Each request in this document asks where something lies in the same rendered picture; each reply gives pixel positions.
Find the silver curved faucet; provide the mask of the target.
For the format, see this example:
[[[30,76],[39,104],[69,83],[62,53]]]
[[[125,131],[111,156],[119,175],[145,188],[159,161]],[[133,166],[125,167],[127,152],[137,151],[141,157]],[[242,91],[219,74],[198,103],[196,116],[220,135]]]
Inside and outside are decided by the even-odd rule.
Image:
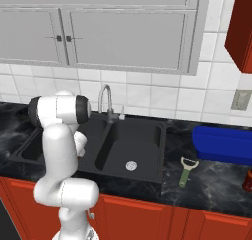
[[[103,104],[103,95],[104,92],[107,91],[107,98],[108,98],[108,109],[107,109],[107,120],[109,123],[112,123],[114,120],[118,118],[118,115],[114,112],[112,108],[112,93],[110,85],[104,84],[99,91],[98,96],[98,112],[102,113],[102,104]]]

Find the blue tray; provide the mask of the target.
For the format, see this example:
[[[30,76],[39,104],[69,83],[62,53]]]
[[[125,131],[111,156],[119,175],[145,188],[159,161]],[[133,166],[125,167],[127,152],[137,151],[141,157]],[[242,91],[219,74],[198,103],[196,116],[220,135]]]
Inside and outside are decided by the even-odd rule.
[[[196,126],[192,141],[200,159],[252,166],[252,131]]]

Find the grey wall socket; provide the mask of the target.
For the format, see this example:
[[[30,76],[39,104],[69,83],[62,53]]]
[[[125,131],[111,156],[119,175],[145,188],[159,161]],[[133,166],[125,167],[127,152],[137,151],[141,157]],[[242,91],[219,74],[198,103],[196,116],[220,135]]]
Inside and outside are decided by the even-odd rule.
[[[252,90],[237,89],[234,95],[231,109],[245,111],[247,109],[251,96]]]

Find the black appliance front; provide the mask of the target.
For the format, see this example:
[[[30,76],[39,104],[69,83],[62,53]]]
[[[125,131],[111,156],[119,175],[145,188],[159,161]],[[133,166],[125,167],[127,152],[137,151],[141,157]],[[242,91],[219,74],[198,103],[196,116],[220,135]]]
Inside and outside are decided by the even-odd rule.
[[[19,235],[0,200],[0,240],[20,240]]]

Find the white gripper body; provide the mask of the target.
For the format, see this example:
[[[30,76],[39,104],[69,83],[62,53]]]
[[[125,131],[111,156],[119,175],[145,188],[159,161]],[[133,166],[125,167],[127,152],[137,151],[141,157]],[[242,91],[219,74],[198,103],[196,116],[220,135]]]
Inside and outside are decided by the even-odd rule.
[[[81,132],[76,132],[74,134],[74,141],[76,145],[77,157],[83,157],[85,154],[85,144],[87,142],[87,137]]]

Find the black double sink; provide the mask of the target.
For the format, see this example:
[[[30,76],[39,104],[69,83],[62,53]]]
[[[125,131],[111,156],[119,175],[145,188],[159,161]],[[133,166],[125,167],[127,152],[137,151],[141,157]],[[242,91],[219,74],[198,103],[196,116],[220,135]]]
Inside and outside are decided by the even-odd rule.
[[[77,161],[83,176],[162,182],[165,121],[128,116],[109,123],[106,115],[94,113],[78,130],[87,137],[85,155]],[[128,171],[128,161],[137,169]]]

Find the red round produce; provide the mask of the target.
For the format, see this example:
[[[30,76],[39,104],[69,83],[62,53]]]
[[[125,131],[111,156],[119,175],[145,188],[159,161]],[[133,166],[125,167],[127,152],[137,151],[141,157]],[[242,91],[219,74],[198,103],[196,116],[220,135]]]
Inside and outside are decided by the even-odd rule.
[[[247,172],[246,178],[242,187],[247,192],[252,192],[252,169]]]

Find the red base cupboard door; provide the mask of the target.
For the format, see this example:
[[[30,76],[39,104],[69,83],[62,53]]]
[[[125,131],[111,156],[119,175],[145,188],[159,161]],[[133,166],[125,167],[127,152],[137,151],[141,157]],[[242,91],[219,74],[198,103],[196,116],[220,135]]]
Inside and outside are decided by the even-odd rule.
[[[168,240],[171,206],[101,194],[91,212],[100,240]]]
[[[168,240],[252,240],[252,218],[176,207]]]
[[[24,240],[52,240],[60,229],[59,208],[39,204],[33,195],[35,182],[1,178],[12,208],[24,228]]]

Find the green handled peeler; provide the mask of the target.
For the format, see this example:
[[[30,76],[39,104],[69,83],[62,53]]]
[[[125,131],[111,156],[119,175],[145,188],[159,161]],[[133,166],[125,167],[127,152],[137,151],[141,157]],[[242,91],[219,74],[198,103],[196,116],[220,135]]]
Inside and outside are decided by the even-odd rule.
[[[184,188],[186,186],[190,171],[199,165],[199,161],[181,157],[181,164],[183,166],[183,171],[179,180],[179,186]]]

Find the red wall cupboard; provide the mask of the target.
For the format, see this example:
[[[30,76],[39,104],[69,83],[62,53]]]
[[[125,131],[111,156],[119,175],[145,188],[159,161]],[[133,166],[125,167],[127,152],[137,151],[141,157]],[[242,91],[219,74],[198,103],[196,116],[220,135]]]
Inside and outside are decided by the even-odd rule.
[[[225,48],[238,69],[252,75],[252,0],[235,0]]]

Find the narrow grey wall cupboard door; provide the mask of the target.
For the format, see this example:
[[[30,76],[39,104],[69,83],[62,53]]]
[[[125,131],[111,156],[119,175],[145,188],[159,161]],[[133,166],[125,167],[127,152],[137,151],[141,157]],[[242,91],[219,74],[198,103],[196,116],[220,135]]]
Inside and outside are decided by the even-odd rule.
[[[51,38],[60,35],[62,42]],[[61,66],[68,64],[57,8],[0,8],[0,62]]]

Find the wide grey wall cupboard door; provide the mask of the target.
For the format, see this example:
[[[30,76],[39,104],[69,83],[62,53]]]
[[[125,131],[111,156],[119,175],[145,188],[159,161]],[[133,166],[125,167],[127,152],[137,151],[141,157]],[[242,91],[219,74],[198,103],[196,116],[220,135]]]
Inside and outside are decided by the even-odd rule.
[[[69,62],[110,71],[186,74],[194,10],[64,9]]]

